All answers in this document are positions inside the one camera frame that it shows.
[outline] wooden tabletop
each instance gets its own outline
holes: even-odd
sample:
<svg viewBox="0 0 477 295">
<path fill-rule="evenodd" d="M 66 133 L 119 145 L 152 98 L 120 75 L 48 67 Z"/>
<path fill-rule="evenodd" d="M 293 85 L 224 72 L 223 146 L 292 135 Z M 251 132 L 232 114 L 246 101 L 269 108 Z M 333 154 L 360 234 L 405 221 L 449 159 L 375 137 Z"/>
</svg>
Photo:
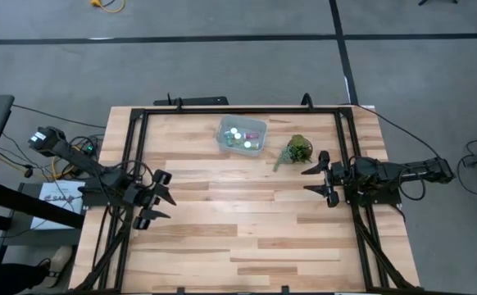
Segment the wooden tabletop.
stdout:
<svg viewBox="0 0 477 295">
<path fill-rule="evenodd" d="M 111 109 L 100 156 L 104 165 L 121 161 L 130 110 Z M 353 111 L 363 156 L 386 161 L 377 117 Z M 323 175 L 300 174 L 316 164 L 319 151 L 340 161 L 334 117 L 248 116 L 268 125 L 266 146 L 257 158 L 219 150 L 215 135 L 221 117 L 150 116 L 143 159 L 152 169 L 173 175 L 169 187 L 178 205 L 162 202 L 156 209 L 170 220 L 132 231 L 122 291 L 279 292 L 283 285 L 292 292 L 364 291 L 350 208 L 344 202 L 328 208 L 322 196 L 302 189 L 324 181 Z M 294 134 L 311 141 L 314 163 L 282 165 L 273 172 L 280 150 Z M 384 252 L 407 280 L 418 284 L 402 217 L 390 206 L 374 209 Z M 95 207 L 85 217 L 70 288 L 91 270 L 103 210 Z M 368 253 L 379 285 L 375 259 Z M 113 285 L 115 265 L 108 286 Z"/>
</svg>

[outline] clear plastic container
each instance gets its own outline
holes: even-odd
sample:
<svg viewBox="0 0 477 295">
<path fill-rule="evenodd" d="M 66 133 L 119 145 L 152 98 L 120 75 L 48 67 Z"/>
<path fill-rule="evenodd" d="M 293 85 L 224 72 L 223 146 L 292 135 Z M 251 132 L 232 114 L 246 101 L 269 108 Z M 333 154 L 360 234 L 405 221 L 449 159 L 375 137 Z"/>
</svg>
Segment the clear plastic container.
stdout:
<svg viewBox="0 0 477 295">
<path fill-rule="evenodd" d="M 220 121 L 216 141 L 222 151 L 258 157 L 264 148 L 266 130 L 267 124 L 264 121 L 245 116 L 225 115 Z"/>
</svg>

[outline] pink object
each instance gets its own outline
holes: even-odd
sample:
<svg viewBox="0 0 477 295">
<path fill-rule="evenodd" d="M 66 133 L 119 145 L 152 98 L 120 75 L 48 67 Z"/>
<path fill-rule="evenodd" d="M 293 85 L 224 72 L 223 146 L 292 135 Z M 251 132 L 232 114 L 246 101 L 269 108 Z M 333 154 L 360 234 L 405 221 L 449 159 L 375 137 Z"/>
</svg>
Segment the pink object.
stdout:
<svg viewBox="0 0 477 295">
<path fill-rule="evenodd" d="M 246 139 L 257 139 L 259 137 L 258 133 L 245 134 Z"/>
</svg>

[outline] black clamp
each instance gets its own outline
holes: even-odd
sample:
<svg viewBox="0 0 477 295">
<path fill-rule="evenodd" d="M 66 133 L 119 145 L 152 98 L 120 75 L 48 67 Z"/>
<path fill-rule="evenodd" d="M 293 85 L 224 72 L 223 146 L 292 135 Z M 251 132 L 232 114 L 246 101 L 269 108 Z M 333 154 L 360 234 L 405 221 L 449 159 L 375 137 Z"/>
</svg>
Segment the black clamp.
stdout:
<svg viewBox="0 0 477 295">
<path fill-rule="evenodd" d="M 301 101 L 301 106 L 307 106 L 308 111 L 313 110 L 313 101 L 311 100 L 311 96 L 309 93 L 304 93 L 304 97 Z"/>
<path fill-rule="evenodd" d="M 328 207 L 336 207 L 338 205 L 338 193 L 334 191 L 334 173 L 329 168 L 329 153 L 327 151 L 321 151 L 319 154 L 319 164 L 304 172 L 302 175 L 316 175 L 320 172 L 325 173 L 323 185 L 306 185 L 304 189 L 311 190 L 314 193 L 318 193 L 326 198 Z"/>
<path fill-rule="evenodd" d="M 171 181 L 171 174 L 157 169 L 153 174 L 152 180 L 154 182 L 153 188 L 142 196 L 139 196 L 138 203 L 140 203 L 142 209 L 139 215 L 134 219 L 134 229 L 147 229 L 151 220 L 155 220 L 156 218 L 171 218 L 165 213 L 152 209 L 153 206 L 160 204 L 161 199 L 176 206 L 176 202 L 171 196 L 169 188 L 166 187 Z"/>
<path fill-rule="evenodd" d="M 282 295 L 289 295 L 289 286 L 282 286 Z"/>
<path fill-rule="evenodd" d="M 184 102 L 182 102 L 182 98 L 177 98 L 176 100 L 176 111 L 181 112 L 182 111 L 182 106 L 184 105 Z"/>
</svg>

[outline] plastic bin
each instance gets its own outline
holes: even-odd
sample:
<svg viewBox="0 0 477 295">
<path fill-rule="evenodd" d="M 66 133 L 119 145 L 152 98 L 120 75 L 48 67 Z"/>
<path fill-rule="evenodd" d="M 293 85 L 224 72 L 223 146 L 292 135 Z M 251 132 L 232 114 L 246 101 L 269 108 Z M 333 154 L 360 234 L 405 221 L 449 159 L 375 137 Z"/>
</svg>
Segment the plastic bin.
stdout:
<svg viewBox="0 0 477 295">
<path fill-rule="evenodd" d="M 231 131 L 232 128 L 237 129 L 237 133 L 241 134 L 240 143 L 236 143 L 233 146 L 228 145 L 228 139 L 225 135 L 226 131 Z M 258 157 L 262 149 L 264 148 L 264 142 L 266 141 L 267 124 L 261 120 L 250 119 L 245 116 L 232 116 L 225 115 L 220 121 L 219 129 L 216 133 L 216 141 L 220 146 L 220 150 L 235 152 L 250 157 Z M 245 134 L 258 133 L 258 138 L 245 139 Z M 257 149 L 245 148 L 244 142 L 250 141 L 251 143 L 258 143 Z"/>
</svg>

